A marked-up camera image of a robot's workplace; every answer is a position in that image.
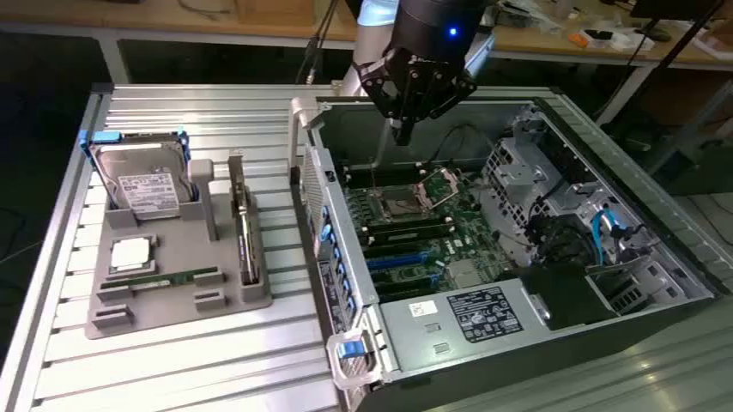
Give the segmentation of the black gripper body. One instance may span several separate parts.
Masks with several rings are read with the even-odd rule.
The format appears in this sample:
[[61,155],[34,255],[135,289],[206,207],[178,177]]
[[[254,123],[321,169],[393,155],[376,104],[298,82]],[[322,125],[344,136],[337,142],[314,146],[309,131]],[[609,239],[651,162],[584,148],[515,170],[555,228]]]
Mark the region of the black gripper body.
[[485,1],[401,1],[392,33],[392,74],[405,93],[410,72],[438,70],[456,77],[465,68]]

